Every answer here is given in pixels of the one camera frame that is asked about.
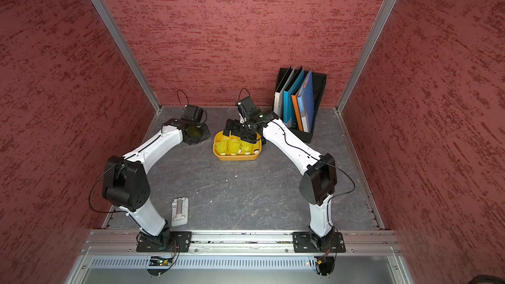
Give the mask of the yellow shuttlecock seven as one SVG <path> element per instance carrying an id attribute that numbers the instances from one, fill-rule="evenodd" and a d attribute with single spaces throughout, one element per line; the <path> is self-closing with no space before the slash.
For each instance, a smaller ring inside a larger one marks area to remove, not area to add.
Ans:
<path id="1" fill-rule="evenodd" d="M 240 149 L 241 149 L 241 140 L 240 139 L 233 138 L 228 141 L 228 151 L 231 156 L 238 155 Z"/>

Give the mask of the yellow shuttlecock two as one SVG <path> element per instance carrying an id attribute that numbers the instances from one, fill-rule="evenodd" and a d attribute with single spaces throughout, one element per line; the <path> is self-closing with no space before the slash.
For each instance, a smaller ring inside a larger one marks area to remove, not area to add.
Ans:
<path id="1" fill-rule="evenodd" d="M 229 155 L 228 142 L 230 141 L 229 137 L 221 137 L 218 141 L 214 143 L 214 148 L 218 155 L 226 156 Z"/>

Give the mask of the yellow plastic storage box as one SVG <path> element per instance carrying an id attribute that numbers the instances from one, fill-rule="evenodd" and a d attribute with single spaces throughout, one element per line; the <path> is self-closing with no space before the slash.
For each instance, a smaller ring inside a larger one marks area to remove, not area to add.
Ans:
<path id="1" fill-rule="evenodd" d="M 215 136 L 214 136 L 214 143 L 216 141 L 218 141 L 221 137 L 224 137 L 222 135 L 222 131 L 218 132 Z M 236 139 L 239 139 L 238 137 L 236 136 L 233 136 L 233 135 L 230 135 L 229 137 L 230 139 L 233 139 L 233 138 L 236 138 Z M 226 155 L 226 156 L 220 156 L 217 154 L 215 148 L 214 148 L 214 143 L 213 143 L 213 153 L 214 155 L 221 161 L 249 161 L 249 160 L 256 160 L 259 158 L 259 155 L 260 153 L 262 152 L 262 142 L 261 142 L 261 138 L 254 144 L 254 149 L 253 151 L 251 152 L 250 155 L 244 155 L 241 150 L 239 151 L 239 154 L 238 155 L 235 155 L 235 156 L 231 156 L 231 155 Z M 260 153 L 259 154 L 254 154 L 254 150 L 256 148 L 259 148 L 260 149 Z"/>

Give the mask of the yellow shuttlecock one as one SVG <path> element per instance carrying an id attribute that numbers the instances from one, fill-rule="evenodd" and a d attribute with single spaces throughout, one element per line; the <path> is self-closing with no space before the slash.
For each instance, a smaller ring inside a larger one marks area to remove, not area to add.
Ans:
<path id="1" fill-rule="evenodd" d="M 241 141 L 241 152 L 244 155 L 250 155 L 254 149 L 254 145 L 252 143 Z"/>

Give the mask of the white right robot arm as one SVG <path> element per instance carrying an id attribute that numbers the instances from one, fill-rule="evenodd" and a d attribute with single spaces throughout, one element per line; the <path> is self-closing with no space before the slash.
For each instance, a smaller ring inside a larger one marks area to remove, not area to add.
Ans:
<path id="1" fill-rule="evenodd" d="M 335 165 L 332 155 L 323 155 L 309 147 L 275 114 L 259 114 L 256 120 L 229 119 L 223 134 L 234 135 L 250 143 L 264 139 L 274 144 L 302 175 L 299 190 L 309 203 L 309 232 L 314 245 L 321 248 L 333 240 L 336 229 L 331 219 L 331 202 L 335 197 L 352 193 L 356 185 L 353 184 L 349 191 L 335 192 L 337 173 L 350 176 Z"/>

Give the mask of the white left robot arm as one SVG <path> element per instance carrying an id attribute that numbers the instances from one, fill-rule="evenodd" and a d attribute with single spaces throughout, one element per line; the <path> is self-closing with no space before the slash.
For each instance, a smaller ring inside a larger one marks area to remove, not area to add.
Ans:
<path id="1" fill-rule="evenodd" d="M 166 248 L 170 244 L 170 224 L 150 200 L 148 173 L 161 157 L 180 143 L 196 145 L 210 138 L 205 122 L 171 118 L 145 143 L 124 156 L 108 159 L 102 197 L 133 220 L 139 227 L 140 243 Z"/>

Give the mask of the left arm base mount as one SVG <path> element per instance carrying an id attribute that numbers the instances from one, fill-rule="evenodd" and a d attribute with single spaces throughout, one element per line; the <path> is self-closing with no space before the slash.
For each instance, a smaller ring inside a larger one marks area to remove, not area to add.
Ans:
<path id="1" fill-rule="evenodd" d="M 137 252 L 182 252 L 189 251 L 192 232 L 165 231 L 158 236 L 139 232 L 137 237 Z"/>

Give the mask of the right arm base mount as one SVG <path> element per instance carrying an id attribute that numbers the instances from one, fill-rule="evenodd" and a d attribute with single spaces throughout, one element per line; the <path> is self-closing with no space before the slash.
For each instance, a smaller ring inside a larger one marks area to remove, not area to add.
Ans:
<path id="1" fill-rule="evenodd" d="M 293 232 L 293 248 L 297 253 L 320 252 L 320 253 L 344 253 L 346 252 L 343 234 L 338 231 L 330 231 L 324 237 L 319 237 L 311 231 Z"/>

